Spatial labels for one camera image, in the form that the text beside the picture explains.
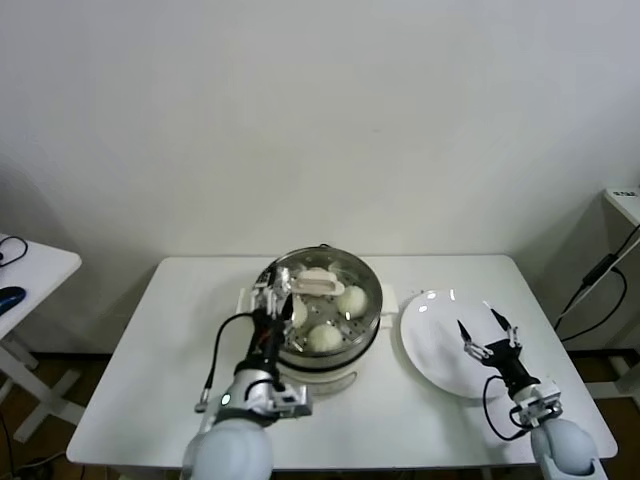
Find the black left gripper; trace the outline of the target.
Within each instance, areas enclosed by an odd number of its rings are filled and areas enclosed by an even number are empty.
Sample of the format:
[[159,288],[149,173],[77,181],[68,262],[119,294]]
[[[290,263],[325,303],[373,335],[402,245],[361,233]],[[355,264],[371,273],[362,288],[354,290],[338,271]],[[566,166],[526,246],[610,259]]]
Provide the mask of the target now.
[[274,373],[285,331],[293,317],[292,276],[288,269],[262,272],[250,292],[254,333],[249,343],[249,360],[259,369]]

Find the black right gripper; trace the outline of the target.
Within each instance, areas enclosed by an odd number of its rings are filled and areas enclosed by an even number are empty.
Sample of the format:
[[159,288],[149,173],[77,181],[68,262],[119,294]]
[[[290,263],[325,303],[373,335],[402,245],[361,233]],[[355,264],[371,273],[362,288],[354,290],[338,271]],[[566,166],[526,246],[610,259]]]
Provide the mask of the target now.
[[506,336],[485,347],[475,343],[458,320],[465,353],[476,361],[482,361],[484,366],[495,368],[502,376],[509,393],[518,393],[529,386],[538,385],[539,379],[531,376],[519,359],[522,346],[518,338],[518,328],[512,326],[507,318],[494,308],[490,308],[490,311]]

